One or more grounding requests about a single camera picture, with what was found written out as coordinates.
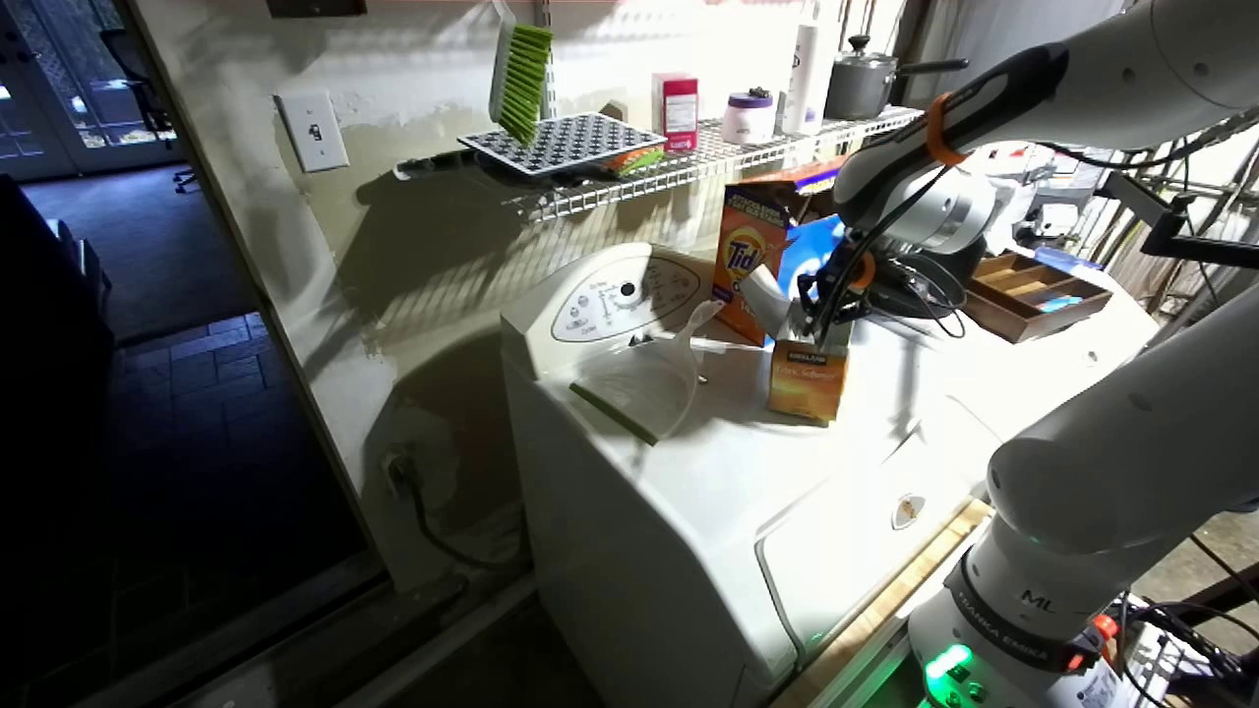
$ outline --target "robotic arm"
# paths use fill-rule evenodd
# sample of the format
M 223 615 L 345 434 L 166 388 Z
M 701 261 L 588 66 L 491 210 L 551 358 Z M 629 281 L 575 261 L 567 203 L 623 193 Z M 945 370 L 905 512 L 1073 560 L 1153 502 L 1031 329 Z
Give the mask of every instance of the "robotic arm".
M 804 304 L 816 319 L 806 329 L 825 333 L 831 319 L 852 312 L 845 285 L 869 262 L 863 251 L 962 255 L 978 241 L 957 227 L 888 234 L 937 179 L 951 182 L 962 148 L 1016 139 L 1151 148 L 1256 121 L 1259 49 L 1248 37 L 1256 20 L 1253 0 L 1147 0 L 1067 45 L 991 66 L 915 125 L 875 139 L 839 182 L 833 200 L 852 241 L 820 272 L 820 300 Z
M 957 148 L 999 139 L 1147 148 L 1253 121 L 1259 0 L 1147 0 L 1067 45 L 1031 49 L 863 148 L 839 182 L 852 248 L 820 272 L 833 316 L 856 251 L 962 251 L 970 241 L 888 238 L 895 193 Z M 1140 353 L 991 458 L 995 525 L 915 618 L 920 661 L 966 640 L 978 696 L 962 703 L 1109 703 L 1069 665 L 1085 623 L 1210 517 L 1259 500 L 1259 293 Z

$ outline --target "white wall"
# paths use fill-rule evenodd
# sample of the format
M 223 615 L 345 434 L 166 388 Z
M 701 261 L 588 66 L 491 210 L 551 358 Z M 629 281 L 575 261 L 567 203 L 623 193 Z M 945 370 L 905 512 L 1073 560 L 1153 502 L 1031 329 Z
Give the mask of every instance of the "white wall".
M 263 0 L 130 5 L 378 556 L 403 592 L 432 581 L 446 561 L 383 458 L 408 450 L 423 459 L 442 529 L 467 530 L 507 506 L 501 304 L 616 241 L 709 255 L 711 218 L 682 234 L 686 210 L 644 200 L 533 226 L 511 203 L 519 193 L 474 168 L 391 182 L 395 160 L 457 148 L 461 134 L 491 125 L 496 24 L 481 0 L 368 0 L 372 11 L 351 20 L 271 20 Z M 785 88 L 794 0 L 555 0 L 555 20 L 558 112 L 623 100 L 635 121 L 650 121 L 655 72 L 697 72 L 705 114 L 736 88 Z M 331 93 L 351 168 L 301 175 L 271 104 L 279 91 Z

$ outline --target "bottle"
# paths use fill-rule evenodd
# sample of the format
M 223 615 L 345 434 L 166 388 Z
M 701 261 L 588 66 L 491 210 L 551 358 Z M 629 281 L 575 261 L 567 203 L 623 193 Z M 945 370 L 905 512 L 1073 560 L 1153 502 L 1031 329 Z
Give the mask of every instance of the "bottle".
M 816 0 L 806 20 L 799 20 L 794 28 L 781 134 L 820 134 L 833 55 L 839 55 L 839 5 Z
M 701 148 L 701 78 L 694 74 L 663 78 L 663 134 L 668 152 Z

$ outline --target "power cord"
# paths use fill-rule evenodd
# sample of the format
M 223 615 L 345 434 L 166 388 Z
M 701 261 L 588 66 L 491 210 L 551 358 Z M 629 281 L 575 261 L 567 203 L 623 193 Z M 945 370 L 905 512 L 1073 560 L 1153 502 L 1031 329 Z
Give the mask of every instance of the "power cord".
M 937 319 L 937 327 L 949 333 L 949 337 L 966 337 L 970 333 L 970 319 L 962 316 L 962 308 L 966 308 L 966 300 L 970 300 L 970 287 L 949 272 L 949 266 L 941 266 L 937 277 L 945 277 L 949 285 L 951 285 L 951 293 L 957 293 L 957 300 L 951 300 L 951 324 L 957 324 L 957 329 L 949 329 L 945 327 L 945 319 Z
M 879 308 L 879 304 L 869 304 L 869 300 L 867 300 L 867 308 L 879 312 L 879 316 L 884 316 L 884 319 L 915 324 L 915 319 L 905 319 L 900 312 Z M 970 337 L 970 319 L 966 319 L 962 312 L 941 316 L 941 319 L 933 319 L 933 324 L 941 327 L 945 337 Z
M 1185 160 L 1189 152 L 1197 152 L 1197 148 L 1204 148 L 1204 144 L 1227 142 L 1232 134 L 1256 125 L 1256 121 L 1259 121 L 1259 112 L 1242 112 L 1242 114 L 1224 120 L 1221 125 L 1197 134 L 1191 142 L 1182 142 L 1182 144 L 1169 148 L 1166 158 L 1147 158 L 1147 160 L 1107 160 L 1107 158 L 1090 158 L 1090 152 L 1084 152 L 1084 148 L 1069 148 L 1069 144 L 1064 144 L 1064 142 L 1039 142 L 1039 144 L 1048 144 L 1048 148 L 1055 148 L 1055 152 L 1067 152 L 1067 158 L 1073 158 L 1073 160 L 1084 160 L 1084 165 L 1094 165 L 1094 168 L 1153 168 L 1153 165 Z
M 1166 703 L 1166 699 L 1151 696 L 1151 687 L 1130 673 L 1130 648 L 1124 648 L 1124 636 L 1130 636 L 1130 599 L 1135 599 L 1135 592 L 1124 585 L 1120 599 L 1118 599 L 1113 673 L 1135 683 L 1135 694 L 1138 694 L 1135 708 L 1138 708 L 1140 699 Z
M 1124 673 L 1124 647 L 1120 647 L 1120 636 L 1124 636 L 1124 630 L 1130 630 L 1130 592 L 1120 593 L 1120 607 L 1118 607 L 1118 615 L 1120 615 L 1120 634 L 1118 634 L 1118 657 L 1120 657 L 1120 665 L 1118 665 L 1118 673 Z M 1237 623 L 1240 630 L 1248 630 L 1253 636 L 1259 636 L 1248 623 L 1240 623 L 1240 618 L 1232 618 L 1232 615 L 1221 615 L 1221 610 L 1214 610 L 1214 618 L 1224 618 L 1224 623 Z M 1161 603 L 1151 603 L 1151 599 L 1140 599 L 1140 623 L 1147 627 L 1156 627 L 1161 630 L 1161 647 L 1169 640 L 1169 636 L 1177 636 L 1182 647 L 1189 647 L 1191 653 L 1200 653 L 1200 661 L 1177 661 L 1177 677 L 1169 677 L 1169 687 L 1174 683 L 1182 683 L 1182 687 L 1189 687 L 1191 679 L 1214 679 L 1214 683 L 1221 683 L 1221 687 L 1237 687 L 1240 696 L 1253 696 L 1256 694 L 1256 677 L 1248 677 L 1248 669 L 1242 669 L 1242 661 L 1237 657 L 1237 653 L 1227 653 L 1227 648 L 1221 648 L 1221 647 L 1214 647 L 1214 640 L 1204 640 L 1191 627 L 1185 627 L 1174 610 L 1166 610 Z
M 1237 627 L 1237 630 L 1248 634 L 1253 640 L 1259 640 L 1259 630 L 1256 630 L 1253 623 L 1242 623 L 1242 618 L 1237 618 L 1237 615 L 1227 615 L 1227 610 L 1221 610 L 1221 607 L 1210 607 L 1210 603 L 1151 603 L 1151 607 L 1161 607 L 1161 610 L 1169 610 L 1169 607 L 1191 607 L 1191 610 L 1204 610 L 1204 615 L 1216 618 L 1216 623 Z
M 457 560 L 457 561 L 466 561 L 466 567 L 481 567 L 481 572 L 517 572 L 517 567 L 526 561 L 526 544 L 525 544 L 525 535 L 519 535 L 519 551 L 517 551 L 511 560 L 481 560 L 481 556 L 467 556 L 467 551 L 461 551 L 457 544 L 442 539 L 442 535 L 432 530 L 432 525 L 431 525 L 431 502 L 424 502 L 423 484 L 419 484 L 419 477 L 414 477 L 414 459 L 408 459 L 408 458 L 395 458 L 385 468 L 391 468 L 395 489 L 404 489 L 404 493 L 408 493 L 414 512 L 419 512 L 419 529 L 423 529 L 423 535 L 424 535 L 442 556 L 450 556 L 450 560 Z
M 1210 272 L 1210 262 L 1197 261 L 1197 277 L 1204 281 L 1214 308 L 1221 308 L 1216 277 Z
M 900 222 L 925 193 L 933 193 L 933 184 L 949 175 L 951 165 L 941 165 L 929 182 L 920 182 L 909 198 L 900 198 L 884 218 L 879 218 L 867 234 L 863 227 L 852 227 L 852 248 L 856 251 L 875 251 L 875 244 L 883 241 L 883 234 Z M 831 293 L 824 294 L 824 304 L 816 308 L 816 337 L 825 342 L 831 333 L 831 324 L 844 319 L 845 308 L 856 308 L 845 285 L 852 277 L 863 266 L 863 255 L 856 261 L 844 261 L 844 272 L 833 277 L 839 285 L 831 285 Z

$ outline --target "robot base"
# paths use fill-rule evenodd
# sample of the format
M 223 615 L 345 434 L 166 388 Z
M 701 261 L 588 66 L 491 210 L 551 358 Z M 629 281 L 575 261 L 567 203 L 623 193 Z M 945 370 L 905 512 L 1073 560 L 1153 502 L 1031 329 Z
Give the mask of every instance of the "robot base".
M 909 618 L 909 647 L 925 669 L 925 703 L 945 708 L 1130 708 L 1140 696 L 1161 699 L 1166 679 L 1135 687 L 1113 665 L 1094 661 L 1084 673 L 1043 673 L 989 640 L 957 607 L 951 592 L 937 592 Z

